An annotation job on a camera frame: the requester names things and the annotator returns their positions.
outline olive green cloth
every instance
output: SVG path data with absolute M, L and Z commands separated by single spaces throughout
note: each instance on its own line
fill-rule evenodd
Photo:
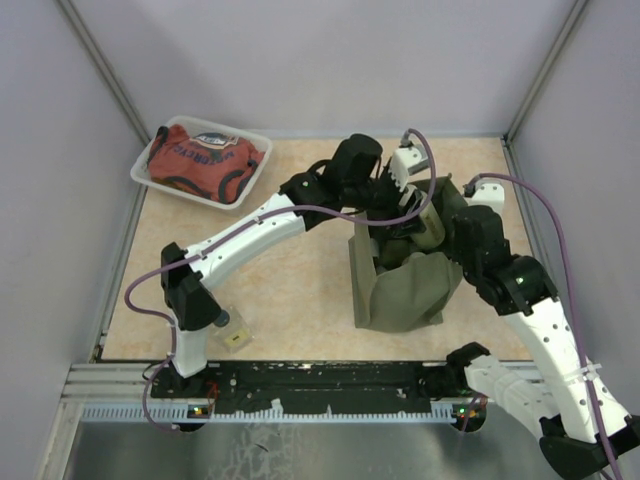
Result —
M 415 182 L 427 191 L 429 180 Z M 446 230 L 444 242 L 435 250 L 409 252 L 410 239 L 396 242 L 391 249 L 381 248 L 380 255 L 402 254 L 406 258 L 387 259 L 397 268 L 376 274 L 369 228 L 355 225 L 349 240 L 351 281 L 355 325 L 380 332 L 408 332 L 442 323 L 442 310 L 462 280 L 462 268 L 449 261 L 443 251 L 451 241 L 451 217 L 467 205 L 451 176 L 436 181 L 433 205 Z

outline red t-shirt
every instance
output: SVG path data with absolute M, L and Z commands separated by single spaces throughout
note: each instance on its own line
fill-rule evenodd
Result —
M 220 203 L 235 202 L 264 153 L 244 138 L 208 132 L 193 138 L 181 125 L 160 127 L 149 160 L 154 182 Z

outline beige floor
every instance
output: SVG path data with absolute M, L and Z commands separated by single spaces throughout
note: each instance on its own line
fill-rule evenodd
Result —
M 385 155 L 397 146 L 396 139 L 381 143 Z M 459 187 L 479 172 L 507 172 L 497 138 L 446 138 L 431 143 L 438 175 L 451 172 Z M 258 207 L 293 173 L 318 159 L 330 158 L 337 144 L 338 140 L 276 141 L 269 165 L 239 213 L 244 215 Z M 428 172 L 417 177 L 426 176 Z M 160 250 L 166 244 L 175 241 L 188 246 L 239 218 L 149 190 L 103 358 L 159 359 L 166 355 L 166 325 L 160 319 L 129 311 L 122 300 L 124 287 L 159 266 Z M 503 219 L 514 252 L 529 253 L 510 186 Z M 354 328 L 347 249 L 352 234 L 353 226 L 348 222 L 326 222 L 273 247 L 233 274 L 215 291 L 216 298 L 223 306 L 234 305 L 242 313 L 255 339 L 234 355 L 210 339 L 209 358 L 441 360 L 470 341 L 482 343 L 503 360 L 530 358 L 516 335 L 464 282 L 447 306 L 442 325 L 393 335 Z M 140 306 L 166 311 L 158 278 L 141 285 L 133 299 Z

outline white wall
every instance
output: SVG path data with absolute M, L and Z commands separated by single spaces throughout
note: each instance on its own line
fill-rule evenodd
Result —
M 516 141 L 523 176 L 558 209 L 589 352 L 640 414 L 640 2 L 593 0 Z M 557 240 L 538 210 L 551 263 Z M 634 452 L 640 472 L 640 452 Z
M 0 478 L 33 478 L 86 361 L 141 148 L 50 0 L 0 4 Z
M 75 0 L 148 128 L 502 134 L 568 0 Z

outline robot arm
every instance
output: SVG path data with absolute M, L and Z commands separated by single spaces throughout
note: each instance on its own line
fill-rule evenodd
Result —
M 165 302 L 177 320 L 172 366 L 179 377 L 188 378 L 206 367 L 208 328 L 224 316 L 210 290 L 271 246 L 333 218 L 324 212 L 289 210 L 263 220 L 265 214 L 312 205 L 334 211 L 345 207 L 377 210 L 394 218 L 420 204 L 421 192 L 408 187 L 408 181 L 425 168 L 426 152 L 411 144 L 401 146 L 382 174 L 371 178 L 381 155 L 382 147 L 374 139 L 353 135 L 340 144 L 331 160 L 294 175 L 236 225 L 185 250 L 175 243 L 163 249 L 163 265 L 198 257 L 190 265 L 162 274 Z M 585 378 L 592 379 L 596 387 L 616 455 L 640 444 L 640 417 L 630 416 L 616 401 L 595 367 L 580 368 L 555 286 L 539 262 L 513 255 L 504 238 L 499 215 L 504 203 L 502 188 L 485 184 L 468 197 L 469 206 L 447 219 L 454 235 L 445 254 L 462 266 L 465 280 L 518 333 L 548 390 L 526 382 L 477 344 L 452 353 L 447 362 L 461 388 L 493 398 L 538 438 L 545 457 L 563 478 L 584 478 L 607 465 Z M 415 231 L 414 227 L 401 226 L 404 234 Z M 232 232 L 234 241 L 227 242 Z
M 603 384 L 596 366 L 580 366 L 575 338 L 558 293 L 540 263 L 511 254 L 500 216 L 477 203 L 453 217 L 449 257 L 464 277 L 493 306 L 531 353 L 545 390 L 503 367 L 478 344 L 448 357 L 458 378 L 493 398 L 538 440 L 543 454 L 563 478 L 581 479 L 607 466 L 588 397 L 592 380 L 605 431 L 616 455 L 636 447 L 640 417 L 632 417 Z
M 235 225 L 184 250 L 175 243 L 163 249 L 162 265 L 198 257 L 190 265 L 162 274 L 165 303 L 177 320 L 172 365 L 180 377 L 188 378 L 206 367 L 208 328 L 226 321 L 211 290 L 273 245 L 333 218 L 317 211 L 286 211 L 262 220 L 265 215 L 312 205 L 334 211 L 344 207 L 392 210 L 391 216 L 396 217 L 420 204 L 420 192 L 407 186 L 411 175 L 428 166 L 426 152 L 410 143 L 403 145 L 394 151 L 381 175 L 371 178 L 381 156 L 382 146 L 373 138 L 352 135 L 339 145 L 331 160 L 317 162 L 308 171 L 294 175 L 278 193 Z M 226 241 L 230 236 L 233 242 Z

